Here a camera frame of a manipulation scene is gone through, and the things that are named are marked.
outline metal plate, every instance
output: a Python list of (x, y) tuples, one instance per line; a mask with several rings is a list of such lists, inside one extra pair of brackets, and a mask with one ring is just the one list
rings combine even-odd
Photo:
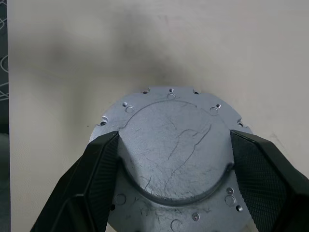
[(121, 138), (110, 224), (119, 232), (240, 231), (251, 218), (231, 170), (229, 130), (251, 132), (240, 120), (189, 87), (152, 87), (116, 102), (90, 138), (114, 130)]

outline white background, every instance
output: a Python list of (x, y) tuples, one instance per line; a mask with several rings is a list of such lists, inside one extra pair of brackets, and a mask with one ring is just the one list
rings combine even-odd
[(8, 0), (8, 36), (13, 232), (149, 85), (217, 95), (309, 176), (307, 0)]

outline circular metal plate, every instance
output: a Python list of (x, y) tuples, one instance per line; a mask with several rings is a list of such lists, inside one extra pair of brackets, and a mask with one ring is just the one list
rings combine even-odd
[(231, 129), (251, 132), (240, 120), (221, 99), (188, 87), (152, 87), (116, 102), (90, 139), (114, 130), (120, 135), (124, 165), (111, 225), (118, 231), (192, 231), (185, 229), (191, 226), (226, 231), (220, 220), (228, 220), (236, 228), (229, 231), (240, 231), (250, 214), (230, 170), (229, 134)]

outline beige wall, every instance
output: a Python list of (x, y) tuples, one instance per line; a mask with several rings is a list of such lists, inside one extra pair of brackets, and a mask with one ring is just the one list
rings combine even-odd
[(118, 98), (194, 86), (309, 176), (309, 1), (8, 0), (12, 231)]

